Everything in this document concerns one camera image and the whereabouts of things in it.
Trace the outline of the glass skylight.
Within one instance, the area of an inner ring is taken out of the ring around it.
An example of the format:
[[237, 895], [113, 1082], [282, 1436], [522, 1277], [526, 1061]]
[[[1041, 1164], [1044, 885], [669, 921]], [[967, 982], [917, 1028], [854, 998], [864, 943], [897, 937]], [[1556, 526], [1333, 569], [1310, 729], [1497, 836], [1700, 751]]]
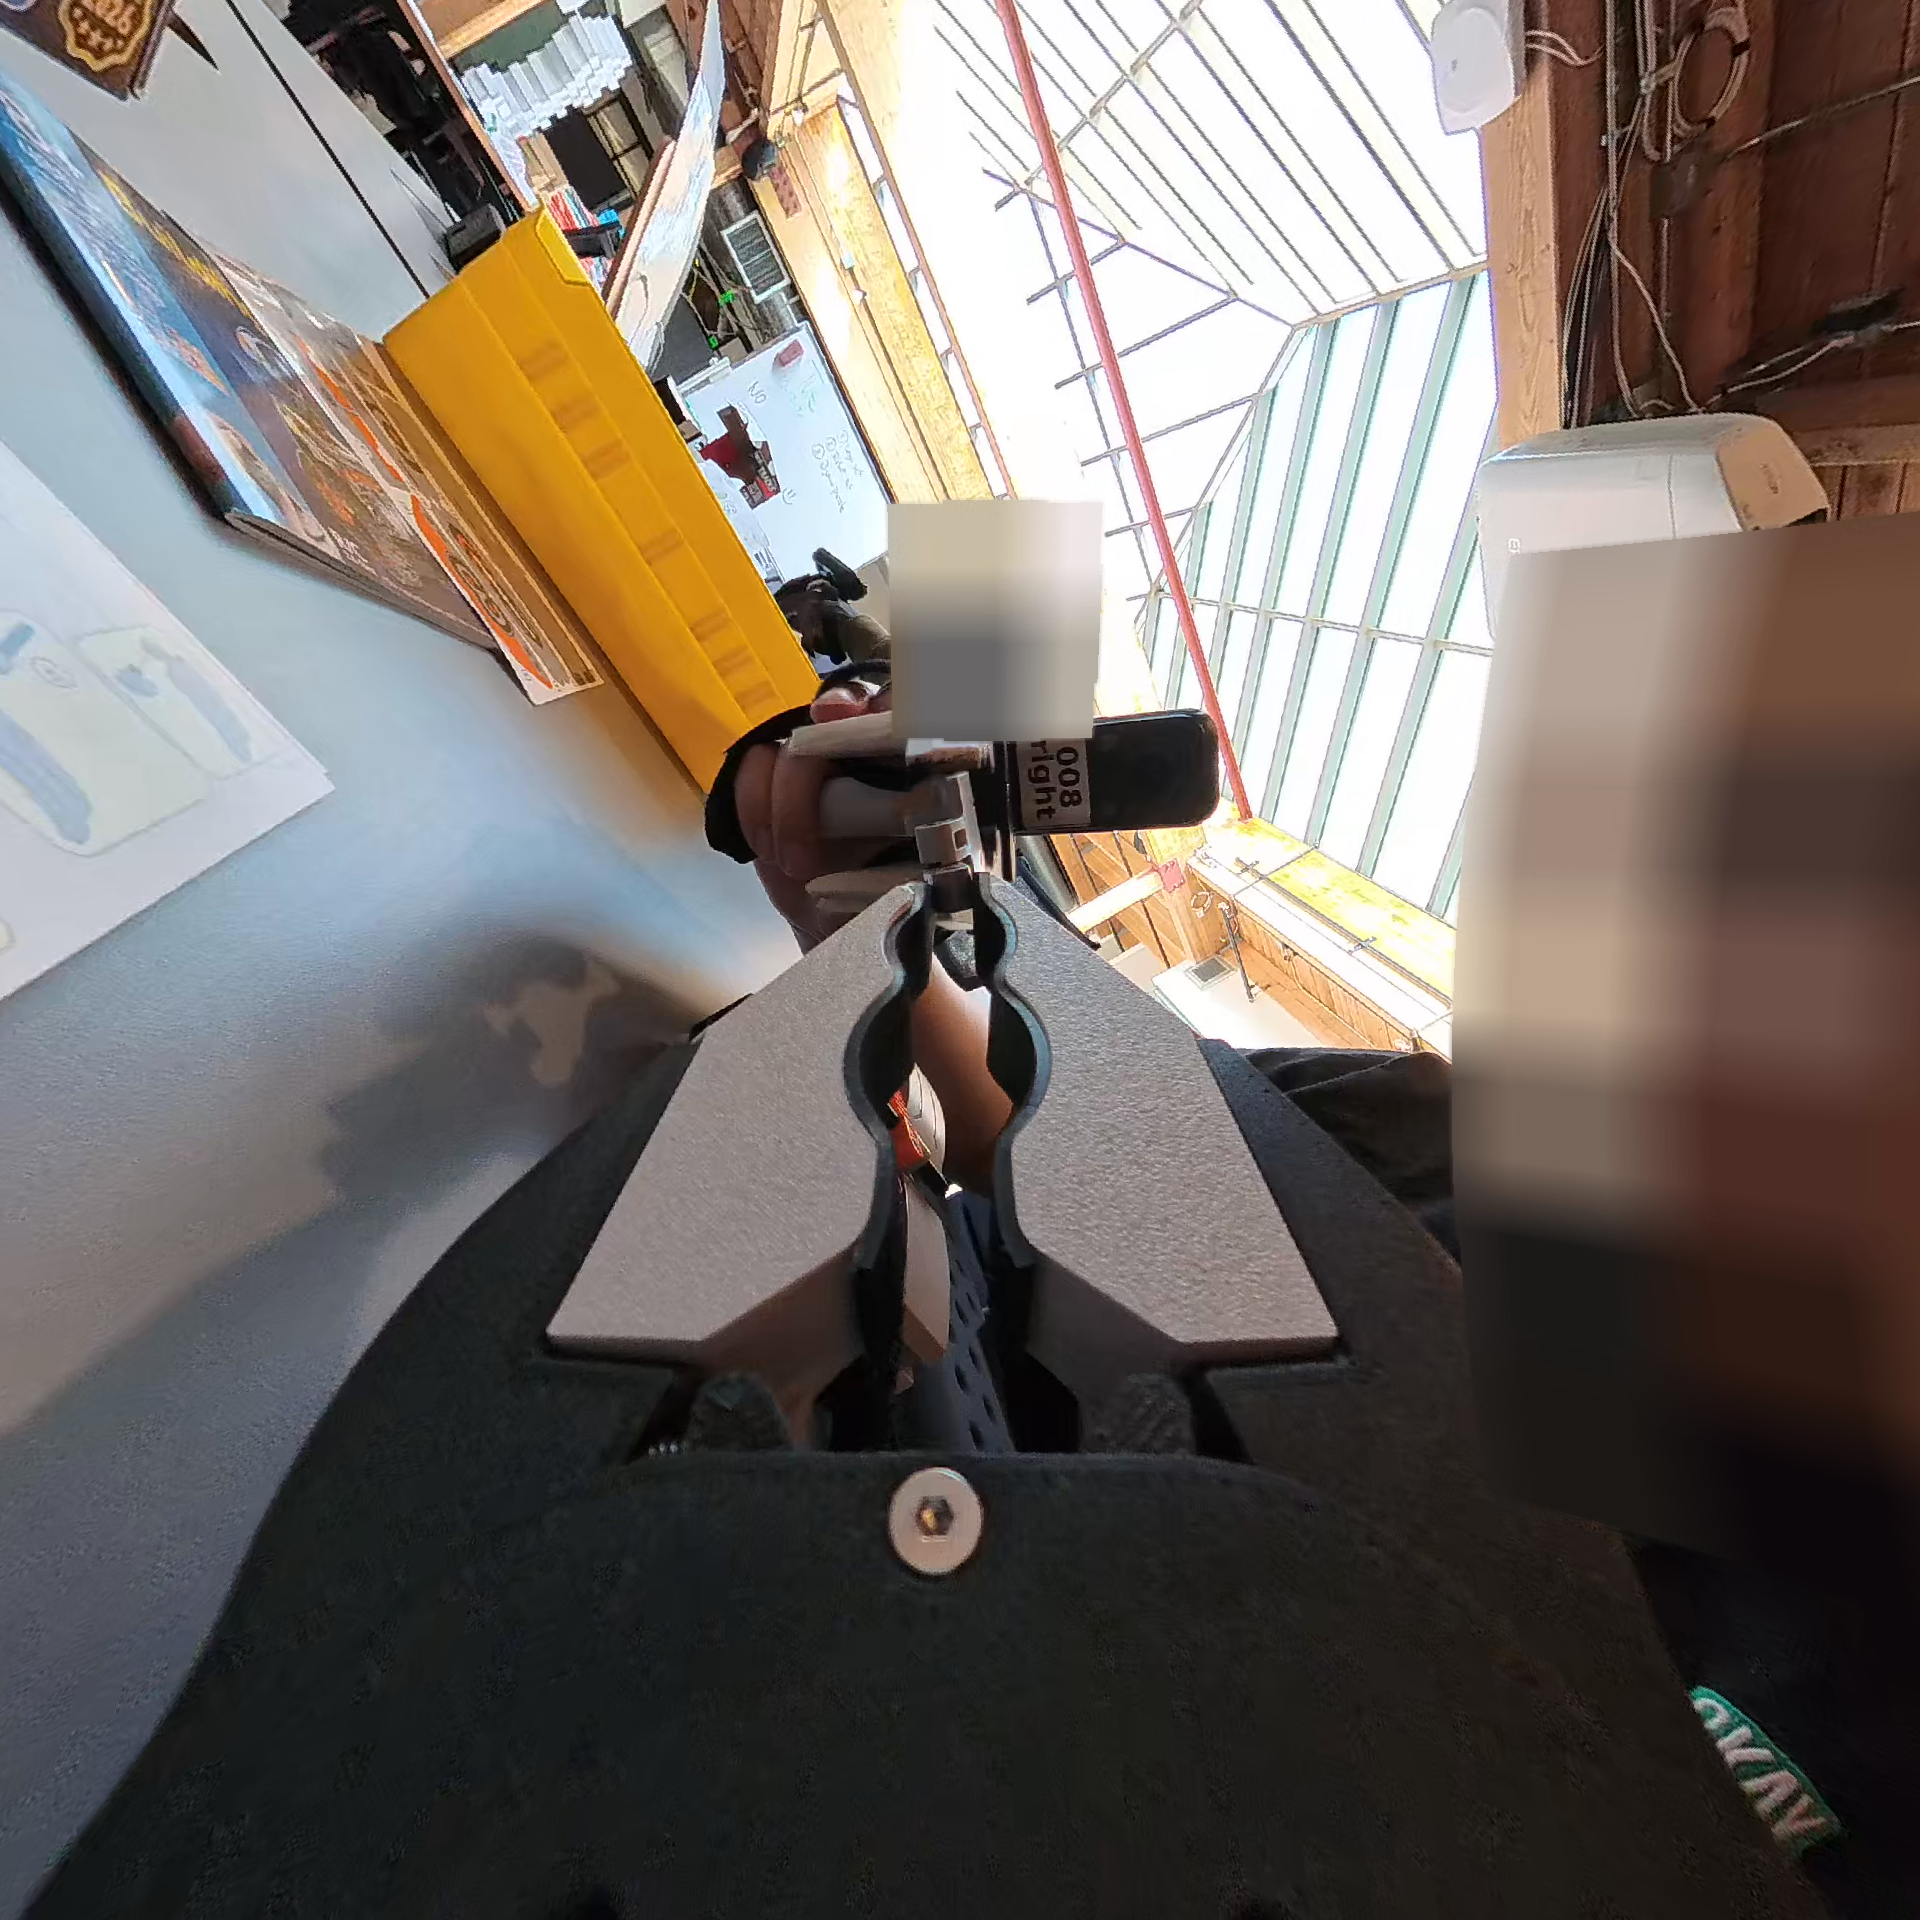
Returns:
[[1060, 213], [994, 4], [914, 4], [1039, 433], [1102, 505], [1105, 587], [1168, 703], [1198, 683], [1246, 798], [1450, 921], [1492, 641], [1494, 446], [1473, 135], [1438, 4], [1016, 4]]

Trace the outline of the open instruction booklet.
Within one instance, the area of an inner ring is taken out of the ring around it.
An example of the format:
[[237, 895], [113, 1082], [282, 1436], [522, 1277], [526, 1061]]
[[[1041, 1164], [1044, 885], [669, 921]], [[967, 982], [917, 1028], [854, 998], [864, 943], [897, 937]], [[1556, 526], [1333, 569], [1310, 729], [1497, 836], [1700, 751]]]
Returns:
[[1, 451], [1, 994], [332, 793], [319, 762]]

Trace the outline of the grey desk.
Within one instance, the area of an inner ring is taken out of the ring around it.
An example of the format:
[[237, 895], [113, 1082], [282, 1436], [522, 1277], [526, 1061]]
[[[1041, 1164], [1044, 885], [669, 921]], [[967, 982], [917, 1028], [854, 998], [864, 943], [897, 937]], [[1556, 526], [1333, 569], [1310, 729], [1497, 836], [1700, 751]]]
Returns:
[[368, 1339], [789, 955], [617, 685], [215, 522], [5, 202], [5, 443], [332, 793], [5, 1001], [5, 1916], [151, 1738]]

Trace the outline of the person's right forearm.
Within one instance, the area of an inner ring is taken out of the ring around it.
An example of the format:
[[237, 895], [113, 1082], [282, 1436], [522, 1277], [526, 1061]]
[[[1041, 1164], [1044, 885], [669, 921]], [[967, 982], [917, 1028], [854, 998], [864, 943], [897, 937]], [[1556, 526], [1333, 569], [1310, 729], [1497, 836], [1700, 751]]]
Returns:
[[1016, 1115], [989, 1061], [994, 1013], [994, 997], [965, 989], [938, 957], [909, 1009], [914, 1068], [941, 1110], [944, 1177], [981, 1197], [997, 1193], [999, 1141]]

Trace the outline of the white wall appliance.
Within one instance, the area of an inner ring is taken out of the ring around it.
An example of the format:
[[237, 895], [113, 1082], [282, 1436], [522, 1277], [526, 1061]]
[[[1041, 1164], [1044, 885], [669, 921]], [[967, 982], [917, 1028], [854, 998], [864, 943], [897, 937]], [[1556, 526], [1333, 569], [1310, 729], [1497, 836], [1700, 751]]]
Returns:
[[1593, 422], [1524, 439], [1481, 465], [1473, 507], [1489, 636], [1517, 558], [1762, 533], [1832, 515], [1786, 433], [1743, 413]]

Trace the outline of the white wireless access point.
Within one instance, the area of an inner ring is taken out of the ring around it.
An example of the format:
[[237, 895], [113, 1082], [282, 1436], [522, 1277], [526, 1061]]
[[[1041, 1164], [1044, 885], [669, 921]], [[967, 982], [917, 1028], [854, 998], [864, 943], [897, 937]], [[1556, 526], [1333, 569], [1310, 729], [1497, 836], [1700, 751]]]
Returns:
[[1440, 130], [1481, 133], [1524, 90], [1524, 4], [1444, 3], [1429, 27], [1429, 61]]

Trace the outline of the person's right hand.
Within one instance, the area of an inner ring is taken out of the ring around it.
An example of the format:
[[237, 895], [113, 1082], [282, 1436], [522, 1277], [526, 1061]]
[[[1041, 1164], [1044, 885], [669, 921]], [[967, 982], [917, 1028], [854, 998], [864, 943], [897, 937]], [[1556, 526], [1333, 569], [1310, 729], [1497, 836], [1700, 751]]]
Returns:
[[823, 838], [821, 789], [828, 778], [823, 762], [796, 759], [782, 737], [751, 745], [733, 780], [736, 823], [751, 851], [759, 886], [802, 953], [849, 919], [849, 913], [810, 891], [816, 877], [908, 862], [902, 838]]

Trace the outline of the whiteboard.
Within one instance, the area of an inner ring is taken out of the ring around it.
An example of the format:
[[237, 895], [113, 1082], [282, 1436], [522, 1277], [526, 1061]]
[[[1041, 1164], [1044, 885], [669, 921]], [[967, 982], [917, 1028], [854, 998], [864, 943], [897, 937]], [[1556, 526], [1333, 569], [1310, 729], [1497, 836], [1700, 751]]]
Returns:
[[821, 340], [798, 324], [741, 363], [672, 381], [708, 487], [773, 586], [885, 558], [890, 499]]

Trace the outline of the yellow plastic bin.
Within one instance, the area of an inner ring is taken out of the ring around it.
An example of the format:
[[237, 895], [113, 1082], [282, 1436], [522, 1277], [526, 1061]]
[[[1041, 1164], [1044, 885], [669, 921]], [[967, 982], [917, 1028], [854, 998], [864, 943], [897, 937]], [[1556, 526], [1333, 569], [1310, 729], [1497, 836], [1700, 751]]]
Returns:
[[549, 213], [382, 345], [702, 791], [804, 706], [809, 657]]

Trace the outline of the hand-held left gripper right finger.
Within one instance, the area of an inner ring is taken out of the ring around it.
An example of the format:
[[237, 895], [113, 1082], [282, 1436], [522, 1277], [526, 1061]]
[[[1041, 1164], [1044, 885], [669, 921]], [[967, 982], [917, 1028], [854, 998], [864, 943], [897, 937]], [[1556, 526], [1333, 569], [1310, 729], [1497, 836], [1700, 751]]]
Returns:
[[1316, 1365], [1337, 1321], [1205, 1043], [1012, 883], [981, 883], [989, 1356], [1010, 1439], [1073, 1451], [1136, 1378]]

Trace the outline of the orange grey sticker sheet box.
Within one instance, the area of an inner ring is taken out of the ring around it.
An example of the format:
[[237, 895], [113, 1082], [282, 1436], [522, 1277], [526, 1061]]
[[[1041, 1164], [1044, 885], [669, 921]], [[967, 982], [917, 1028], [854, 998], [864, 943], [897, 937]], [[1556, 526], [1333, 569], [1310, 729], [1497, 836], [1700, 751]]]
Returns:
[[604, 685], [570, 618], [484, 523], [472, 526], [415, 490], [406, 500], [421, 541], [460, 587], [530, 703], [549, 706]]

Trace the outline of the blue building kit box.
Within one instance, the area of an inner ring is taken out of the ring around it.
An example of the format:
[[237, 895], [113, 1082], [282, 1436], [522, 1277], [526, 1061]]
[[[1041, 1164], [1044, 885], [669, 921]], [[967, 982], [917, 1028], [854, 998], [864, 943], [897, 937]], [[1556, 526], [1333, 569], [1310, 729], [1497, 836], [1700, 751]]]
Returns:
[[217, 519], [453, 637], [495, 645], [413, 509], [223, 266], [13, 79], [1, 178]]

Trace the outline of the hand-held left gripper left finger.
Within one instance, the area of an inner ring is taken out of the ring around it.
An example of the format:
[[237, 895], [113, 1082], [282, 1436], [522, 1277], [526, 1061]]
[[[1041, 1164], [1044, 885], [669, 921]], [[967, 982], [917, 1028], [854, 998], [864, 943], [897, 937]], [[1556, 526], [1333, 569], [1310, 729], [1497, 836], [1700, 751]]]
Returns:
[[864, 1365], [926, 1362], [926, 1195], [897, 1158], [926, 886], [879, 895], [689, 1051], [545, 1338], [764, 1381], [798, 1439]]

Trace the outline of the dark blue box gold badge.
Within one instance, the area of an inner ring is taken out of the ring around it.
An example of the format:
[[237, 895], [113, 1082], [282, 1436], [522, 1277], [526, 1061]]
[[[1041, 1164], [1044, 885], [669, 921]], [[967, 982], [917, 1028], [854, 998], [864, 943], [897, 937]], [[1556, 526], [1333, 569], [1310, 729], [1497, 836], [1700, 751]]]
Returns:
[[176, 3], [34, 3], [21, 11], [18, 33], [87, 85], [132, 100], [148, 85], [173, 14]]

